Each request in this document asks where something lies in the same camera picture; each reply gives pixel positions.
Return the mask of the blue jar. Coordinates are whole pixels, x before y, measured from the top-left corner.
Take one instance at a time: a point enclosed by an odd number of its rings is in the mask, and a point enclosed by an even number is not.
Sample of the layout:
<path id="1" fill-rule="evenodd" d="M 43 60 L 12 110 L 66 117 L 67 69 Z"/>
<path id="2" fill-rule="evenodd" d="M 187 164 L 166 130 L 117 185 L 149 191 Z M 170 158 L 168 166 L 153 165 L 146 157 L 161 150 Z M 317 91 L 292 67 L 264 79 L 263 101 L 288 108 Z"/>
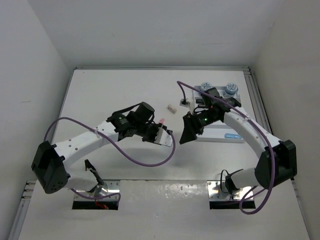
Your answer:
<path id="1" fill-rule="evenodd" d="M 200 85 L 200 91 L 202 93 L 204 93 L 205 91 L 208 91 L 208 90 L 210 90 L 212 88 L 213 88 L 213 86 L 209 82 L 202 82 L 201 85 Z"/>
<path id="2" fill-rule="evenodd" d="M 238 93 L 238 86 L 235 83 L 229 82 L 224 88 L 224 97 L 234 97 Z"/>

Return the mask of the blue pastel highlighter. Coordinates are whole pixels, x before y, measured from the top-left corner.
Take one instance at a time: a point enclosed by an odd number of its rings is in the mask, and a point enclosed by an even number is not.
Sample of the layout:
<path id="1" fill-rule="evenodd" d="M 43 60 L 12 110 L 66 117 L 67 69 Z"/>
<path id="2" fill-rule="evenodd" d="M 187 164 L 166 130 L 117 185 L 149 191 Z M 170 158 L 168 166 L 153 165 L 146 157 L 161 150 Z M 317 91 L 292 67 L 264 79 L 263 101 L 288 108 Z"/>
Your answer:
<path id="1" fill-rule="evenodd" d="M 226 134 L 224 135 L 224 137 L 225 137 L 226 139 L 242 139 L 242 137 L 241 137 L 240 135 L 238 135 L 238 134 L 233 134 L 233 133 L 226 133 Z"/>

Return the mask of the pink cap black highlighter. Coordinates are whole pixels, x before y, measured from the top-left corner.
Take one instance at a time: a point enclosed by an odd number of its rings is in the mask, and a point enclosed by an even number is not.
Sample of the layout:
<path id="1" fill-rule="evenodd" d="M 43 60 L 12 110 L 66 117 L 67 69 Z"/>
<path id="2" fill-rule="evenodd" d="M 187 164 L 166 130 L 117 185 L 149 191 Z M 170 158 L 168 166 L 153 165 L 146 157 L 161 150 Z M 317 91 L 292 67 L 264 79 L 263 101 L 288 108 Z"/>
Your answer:
<path id="1" fill-rule="evenodd" d="M 201 104 L 201 105 L 202 105 L 202 104 L 204 104 L 204 101 L 203 101 L 203 100 L 201 100 L 201 99 L 196 99 L 196 100 L 195 100 L 195 103 L 196 103 L 196 104 Z"/>

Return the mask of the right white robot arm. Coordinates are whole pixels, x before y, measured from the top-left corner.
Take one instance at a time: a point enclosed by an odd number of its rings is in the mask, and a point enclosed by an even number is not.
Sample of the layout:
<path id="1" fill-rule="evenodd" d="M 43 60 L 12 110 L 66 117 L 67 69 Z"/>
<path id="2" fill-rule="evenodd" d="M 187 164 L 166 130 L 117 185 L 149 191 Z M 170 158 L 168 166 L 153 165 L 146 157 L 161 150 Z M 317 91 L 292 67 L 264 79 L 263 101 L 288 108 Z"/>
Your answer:
<path id="1" fill-rule="evenodd" d="M 297 175 L 296 146 L 269 133 L 246 113 L 234 97 L 223 98 L 211 88 L 201 94 L 204 109 L 183 116 L 183 132 L 179 143 L 195 141 L 206 126 L 221 121 L 234 129 L 258 157 L 256 167 L 240 169 L 225 177 L 224 188 L 229 194 L 247 187 L 275 187 Z"/>

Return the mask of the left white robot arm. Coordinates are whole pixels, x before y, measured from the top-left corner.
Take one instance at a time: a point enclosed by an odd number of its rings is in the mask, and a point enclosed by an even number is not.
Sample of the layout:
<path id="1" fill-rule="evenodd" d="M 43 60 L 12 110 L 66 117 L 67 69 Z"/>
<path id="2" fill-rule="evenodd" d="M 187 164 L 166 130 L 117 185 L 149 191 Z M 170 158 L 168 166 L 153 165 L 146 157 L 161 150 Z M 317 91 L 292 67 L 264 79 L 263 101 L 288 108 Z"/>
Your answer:
<path id="1" fill-rule="evenodd" d="M 118 110 L 95 128 L 58 143 L 43 141 L 37 148 L 31 169 L 46 194 L 53 194 L 65 187 L 73 174 L 68 168 L 108 144 L 125 138 L 140 136 L 142 141 L 159 145 L 165 131 L 160 123 L 154 123 L 155 110 L 146 102 Z"/>

